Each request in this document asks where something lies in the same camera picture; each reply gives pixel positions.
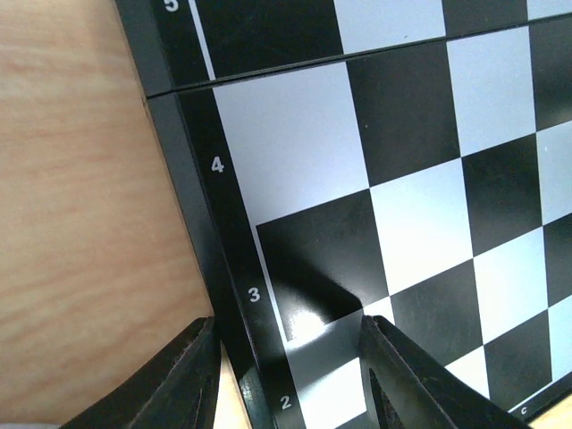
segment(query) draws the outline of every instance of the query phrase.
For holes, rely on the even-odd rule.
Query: black frame edge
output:
[[[147,97],[172,90],[159,30],[148,2],[115,0],[139,79]]]
[[[148,110],[216,314],[217,332],[229,355],[250,423],[254,428],[276,427],[196,160],[189,148],[178,96],[155,97],[148,101]]]
[[[553,385],[547,387],[544,391],[536,393],[530,400],[516,407],[510,414],[516,416],[527,424],[533,423],[538,417],[549,412],[561,401],[572,395],[572,373],[568,373],[560,378]],[[522,407],[531,409],[531,413],[523,416],[520,410]]]

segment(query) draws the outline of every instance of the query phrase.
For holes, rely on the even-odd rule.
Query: chessboard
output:
[[[169,80],[139,68],[255,427],[369,427],[362,315],[526,421],[572,388],[570,2],[153,7],[185,13]]]

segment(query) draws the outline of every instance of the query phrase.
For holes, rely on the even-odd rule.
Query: black plastic object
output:
[[[367,414],[382,429],[525,429],[380,315],[364,315],[359,357]]]
[[[214,318],[195,320],[132,377],[61,429],[207,429],[221,368]]]

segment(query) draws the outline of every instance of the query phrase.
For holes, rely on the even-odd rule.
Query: number 4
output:
[[[179,0],[163,0],[163,2],[167,12],[177,12],[179,10]]]
[[[220,156],[214,157],[213,165],[211,165],[211,170],[213,170],[214,172],[223,172],[224,165],[223,165],[223,163],[221,163],[221,157]]]

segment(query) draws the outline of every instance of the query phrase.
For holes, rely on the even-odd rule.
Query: number 5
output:
[[[179,0],[163,0],[163,2],[167,12],[177,12],[179,10]]]

